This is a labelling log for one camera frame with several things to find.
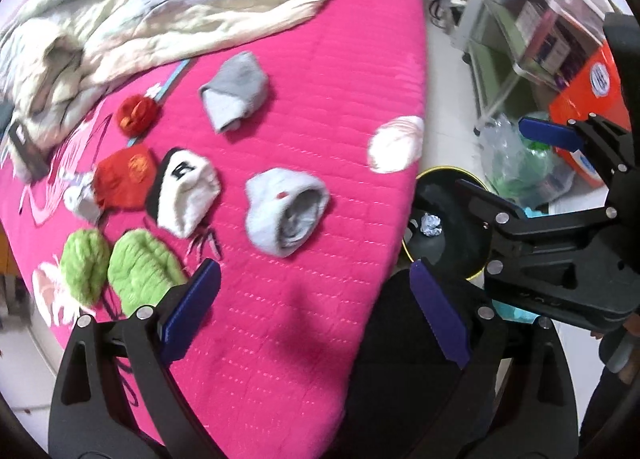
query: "white blanket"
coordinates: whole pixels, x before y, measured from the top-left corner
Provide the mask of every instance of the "white blanket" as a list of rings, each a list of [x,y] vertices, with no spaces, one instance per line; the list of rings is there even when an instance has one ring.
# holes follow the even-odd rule
[[[0,97],[46,157],[110,84],[313,17],[326,0],[29,0],[0,34]],[[29,173],[10,146],[15,173]]]

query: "orange box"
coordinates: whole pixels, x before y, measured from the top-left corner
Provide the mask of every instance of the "orange box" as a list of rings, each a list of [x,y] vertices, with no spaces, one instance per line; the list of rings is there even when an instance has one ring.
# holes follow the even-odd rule
[[[620,75],[606,42],[549,106],[551,120],[562,125],[570,119],[584,121],[589,113],[596,113],[631,130],[629,112],[622,99]],[[579,150],[567,152],[558,149],[558,154],[591,186],[602,186],[602,179]]]

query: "plastic bag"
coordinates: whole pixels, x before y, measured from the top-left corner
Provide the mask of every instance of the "plastic bag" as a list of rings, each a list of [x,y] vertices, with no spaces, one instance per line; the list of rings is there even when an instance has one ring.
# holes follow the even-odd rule
[[[546,113],[532,115],[548,119]],[[565,194],[575,172],[548,145],[524,138],[517,125],[500,115],[480,134],[482,169],[501,197],[536,208]]]

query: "pink bedspread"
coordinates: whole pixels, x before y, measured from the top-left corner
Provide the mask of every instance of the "pink bedspread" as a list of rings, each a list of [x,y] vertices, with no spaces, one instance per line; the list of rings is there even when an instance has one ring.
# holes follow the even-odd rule
[[[319,456],[340,423],[348,375],[364,325],[398,255],[416,166],[375,174],[367,143],[376,128],[424,111],[425,31],[421,0],[331,0],[310,22],[201,57],[172,91],[145,143],[160,160],[172,147],[206,156],[222,194],[210,213],[223,249],[222,290],[186,358],[172,373],[194,412],[231,459]],[[197,89],[222,62],[250,49],[268,73],[272,99],[239,131],[215,135]],[[107,97],[93,126],[133,93],[162,83],[176,64],[156,68]],[[100,132],[79,171],[90,168]],[[111,122],[97,159],[126,146]],[[287,259],[259,253],[244,232],[244,184],[274,166],[326,183],[332,200],[311,239]],[[36,227],[11,164],[0,172],[0,219],[26,282],[42,261],[60,256],[85,224],[60,203]],[[45,201],[46,182],[34,187]],[[143,213],[108,217],[113,243],[143,226]],[[187,241],[155,228],[184,258]],[[196,257],[184,262],[193,271]],[[98,320],[109,319],[98,308]],[[69,327],[52,328],[65,344]],[[143,409],[141,427],[156,435]]]

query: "blue gripper pad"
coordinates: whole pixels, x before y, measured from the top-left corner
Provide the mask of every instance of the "blue gripper pad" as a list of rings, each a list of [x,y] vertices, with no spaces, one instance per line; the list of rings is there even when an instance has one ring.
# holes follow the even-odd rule
[[[471,359],[466,326],[436,279],[420,261],[409,270],[411,292],[427,319],[444,357],[464,369]]]
[[[181,360],[187,354],[200,324],[220,291],[220,265],[207,259],[202,266],[204,269],[196,271],[187,293],[162,327],[160,358],[165,365]]]
[[[535,118],[522,118],[518,123],[520,134],[528,140],[541,142],[551,147],[575,152],[581,150],[584,143],[571,127],[567,127]]]

